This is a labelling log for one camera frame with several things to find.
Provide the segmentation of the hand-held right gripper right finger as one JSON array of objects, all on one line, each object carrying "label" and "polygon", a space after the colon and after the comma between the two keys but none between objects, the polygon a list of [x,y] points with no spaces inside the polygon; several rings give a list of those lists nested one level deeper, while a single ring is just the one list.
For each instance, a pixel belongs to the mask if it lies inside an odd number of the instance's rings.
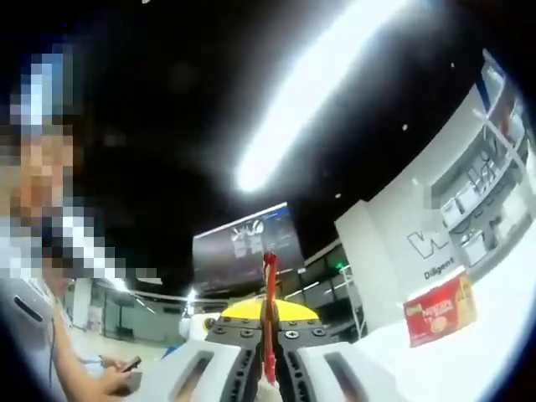
[{"label": "hand-held right gripper right finger", "polygon": [[308,307],[277,300],[276,381],[284,401],[401,401],[394,375],[334,341]]}]

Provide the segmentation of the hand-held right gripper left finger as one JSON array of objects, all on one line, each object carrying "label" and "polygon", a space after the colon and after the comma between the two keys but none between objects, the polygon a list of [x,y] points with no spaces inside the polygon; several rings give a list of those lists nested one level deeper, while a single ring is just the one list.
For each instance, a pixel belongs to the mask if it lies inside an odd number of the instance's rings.
[{"label": "hand-held right gripper left finger", "polygon": [[261,299],[224,310],[203,339],[189,339],[143,374],[139,401],[254,401],[262,369]]}]

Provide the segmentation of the person's left hand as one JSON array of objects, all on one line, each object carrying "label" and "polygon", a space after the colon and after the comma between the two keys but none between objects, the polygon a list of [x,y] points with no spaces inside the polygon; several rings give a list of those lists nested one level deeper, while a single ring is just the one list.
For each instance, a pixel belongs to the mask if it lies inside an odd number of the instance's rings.
[{"label": "person's left hand", "polygon": [[136,356],[130,360],[121,360],[101,356],[101,365],[105,370],[99,380],[107,394],[128,396],[139,389],[142,373],[137,371],[142,360]]}]

